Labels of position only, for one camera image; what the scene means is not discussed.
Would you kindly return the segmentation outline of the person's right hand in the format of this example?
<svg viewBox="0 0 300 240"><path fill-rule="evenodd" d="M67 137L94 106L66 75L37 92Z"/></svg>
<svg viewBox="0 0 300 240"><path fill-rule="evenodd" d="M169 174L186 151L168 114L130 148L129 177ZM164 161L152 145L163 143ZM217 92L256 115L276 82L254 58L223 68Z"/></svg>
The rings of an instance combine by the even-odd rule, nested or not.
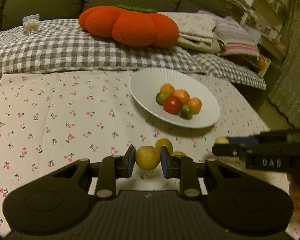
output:
<svg viewBox="0 0 300 240"><path fill-rule="evenodd" d="M287 174L289 181L289 195L294 204L294 213L300 217L300 175Z"/></svg>

